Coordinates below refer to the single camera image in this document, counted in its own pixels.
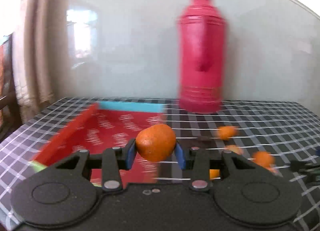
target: thermos neck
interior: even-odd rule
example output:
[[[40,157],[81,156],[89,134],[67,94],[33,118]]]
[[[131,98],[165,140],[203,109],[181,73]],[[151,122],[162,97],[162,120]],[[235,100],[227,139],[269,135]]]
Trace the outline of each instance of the thermos neck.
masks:
[[[210,6],[211,0],[192,0],[192,5],[195,6]]]

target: red tray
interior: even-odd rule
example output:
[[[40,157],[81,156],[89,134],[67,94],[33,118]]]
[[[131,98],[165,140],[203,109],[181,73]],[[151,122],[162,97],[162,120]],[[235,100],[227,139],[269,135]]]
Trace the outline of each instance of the red tray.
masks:
[[[123,147],[137,134],[163,121],[163,104],[111,102],[94,103],[68,123],[33,158],[36,171],[80,149],[102,153],[113,146]],[[130,171],[120,170],[123,185],[129,182],[154,182],[157,163],[137,154]],[[101,170],[92,170],[91,182],[101,185]]]

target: thermos base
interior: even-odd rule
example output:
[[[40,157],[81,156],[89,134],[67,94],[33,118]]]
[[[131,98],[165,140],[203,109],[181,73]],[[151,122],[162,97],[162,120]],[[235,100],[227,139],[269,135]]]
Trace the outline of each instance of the thermos base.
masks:
[[[191,113],[217,113],[221,107],[221,101],[199,103],[191,100],[179,99],[179,107]]]

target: pink bottle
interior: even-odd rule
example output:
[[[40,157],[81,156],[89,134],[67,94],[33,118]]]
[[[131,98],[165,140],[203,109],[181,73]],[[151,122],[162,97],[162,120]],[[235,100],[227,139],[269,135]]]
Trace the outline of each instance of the pink bottle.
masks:
[[[192,0],[179,20],[179,105],[215,113],[221,105],[225,20],[211,0]]]

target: table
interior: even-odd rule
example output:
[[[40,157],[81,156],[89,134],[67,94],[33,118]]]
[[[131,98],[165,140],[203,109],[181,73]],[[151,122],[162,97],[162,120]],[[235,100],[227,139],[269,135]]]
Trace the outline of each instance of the table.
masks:
[[[291,159],[320,162],[315,155],[320,143],[320,118],[298,103],[226,100],[217,114],[200,115],[179,109],[175,100],[63,98],[26,122],[0,145],[0,221],[8,230],[18,224],[10,207],[11,190],[16,183],[34,174],[29,160],[59,129],[97,100],[167,104],[166,123],[175,130],[184,147],[195,146],[197,136],[213,137],[219,126],[238,126],[239,135],[228,143],[213,139],[209,146],[198,142],[196,146],[204,145],[217,152],[226,144],[236,144],[248,159],[258,150],[270,152],[282,176],[298,181],[302,196],[307,197],[295,223],[303,230],[313,231],[320,226],[319,187],[308,189],[303,183],[304,176],[290,172],[286,165]],[[181,171],[174,155],[161,162],[157,181],[182,182],[189,178],[190,172]]]

